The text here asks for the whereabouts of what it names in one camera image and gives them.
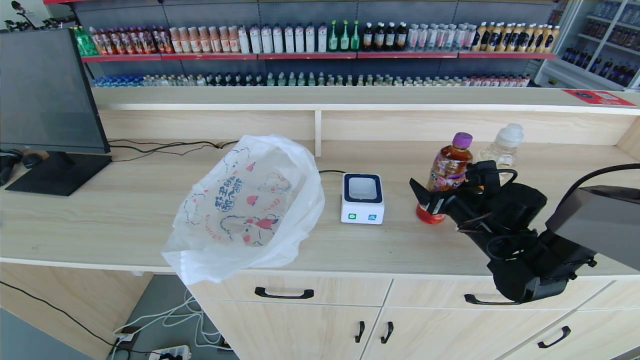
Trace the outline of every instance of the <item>white bottle cap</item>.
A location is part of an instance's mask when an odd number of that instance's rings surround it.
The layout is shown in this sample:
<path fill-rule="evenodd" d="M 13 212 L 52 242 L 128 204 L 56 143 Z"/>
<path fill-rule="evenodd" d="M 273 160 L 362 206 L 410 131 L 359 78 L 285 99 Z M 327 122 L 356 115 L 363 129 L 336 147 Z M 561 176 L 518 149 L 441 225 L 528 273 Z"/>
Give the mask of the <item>white bottle cap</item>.
<path fill-rule="evenodd" d="M 495 142 L 506 147 L 518 147 L 524 138 L 522 130 L 521 125 L 508 124 L 507 127 L 500 129 L 495 137 Z"/>

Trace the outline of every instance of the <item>monitor stand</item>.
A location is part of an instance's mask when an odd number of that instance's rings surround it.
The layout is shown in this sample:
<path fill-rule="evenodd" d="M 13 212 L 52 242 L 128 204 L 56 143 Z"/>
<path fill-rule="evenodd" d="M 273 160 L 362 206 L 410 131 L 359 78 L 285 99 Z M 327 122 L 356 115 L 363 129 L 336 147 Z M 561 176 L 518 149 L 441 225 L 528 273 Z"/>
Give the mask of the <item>monitor stand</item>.
<path fill-rule="evenodd" d="M 7 186 L 15 192 L 69 196 L 111 162 L 111 156 L 47 151 L 49 157 Z"/>

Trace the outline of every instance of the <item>red sign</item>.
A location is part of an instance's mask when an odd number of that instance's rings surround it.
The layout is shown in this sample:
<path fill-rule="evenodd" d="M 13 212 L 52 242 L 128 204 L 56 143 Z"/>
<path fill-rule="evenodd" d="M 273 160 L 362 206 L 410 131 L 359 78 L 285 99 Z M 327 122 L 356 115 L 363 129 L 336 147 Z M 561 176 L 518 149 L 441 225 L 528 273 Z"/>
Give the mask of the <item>red sign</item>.
<path fill-rule="evenodd" d="M 578 99 L 594 105 L 618 105 L 618 106 L 635 106 L 621 97 L 615 96 L 606 91 L 599 90 L 571 90 L 563 89 L 565 92 L 572 94 Z"/>

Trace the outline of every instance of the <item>drawer handle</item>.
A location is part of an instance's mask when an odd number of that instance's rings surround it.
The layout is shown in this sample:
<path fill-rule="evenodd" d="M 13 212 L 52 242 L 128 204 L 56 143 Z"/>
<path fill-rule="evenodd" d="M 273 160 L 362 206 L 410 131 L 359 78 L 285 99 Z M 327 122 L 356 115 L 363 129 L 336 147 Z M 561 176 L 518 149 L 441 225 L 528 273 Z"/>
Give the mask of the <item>drawer handle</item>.
<path fill-rule="evenodd" d="M 562 327 L 562 336 L 560 336 L 560 338 L 558 340 L 555 340 L 554 342 L 552 342 L 549 345 L 545 344 L 544 341 L 541 341 L 541 342 L 538 343 L 538 347 L 539 348 L 552 347 L 555 344 L 559 343 L 560 341 L 563 341 L 567 336 L 569 336 L 569 334 L 571 334 L 571 329 L 569 329 L 569 326 L 563 326 Z"/>
<path fill-rule="evenodd" d="M 389 340 L 389 336 L 391 336 L 391 333 L 394 331 L 394 323 L 393 322 L 388 322 L 387 323 L 388 326 L 388 331 L 387 331 L 387 337 L 380 337 L 380 342 L 383 344 L 386 344 L 387 341 Z"/>
<path fill-rule="evenodd" d="M 282 295 L 267 294 L 267 291 L 265 288 L 256 286 L 255 292 L 253 293 L 258 295 L 259 297 L 270 297 L 272 299 L 311 299 L 312 297 L 314 297 L 313 289 L 306 289 L 300 296 L 282 296 Z"/>
<path fill-rule="evenodd" d="M 360 334 L 356 336 L 357 343 L 359 343 L 360 339 L 362 339 L 362 334 L 364 334 L 364 322 L 360 322 Z"/>
<path fill-rule="evenodd" d="M 521 302 L 517 302 L 517 301 L 513 301 L 513 302 L 480 301 L 473 294 L 465 294 L 465 301 L 473 305 L 520 305 L 522 304 Z"/>

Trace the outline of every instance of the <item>headphones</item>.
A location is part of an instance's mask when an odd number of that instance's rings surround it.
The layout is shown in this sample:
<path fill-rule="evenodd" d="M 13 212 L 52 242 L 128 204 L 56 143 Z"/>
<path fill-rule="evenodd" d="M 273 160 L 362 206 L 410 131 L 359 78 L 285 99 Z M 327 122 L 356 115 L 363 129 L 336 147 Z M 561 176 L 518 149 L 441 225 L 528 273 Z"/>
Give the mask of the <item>headphones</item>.
<path fill-rule="evenodd" d="M 22 157 L 23 155 L 19 151 L 0 149 L 0 186 L 9 181 L 13 166 L 20 163 Z"/>

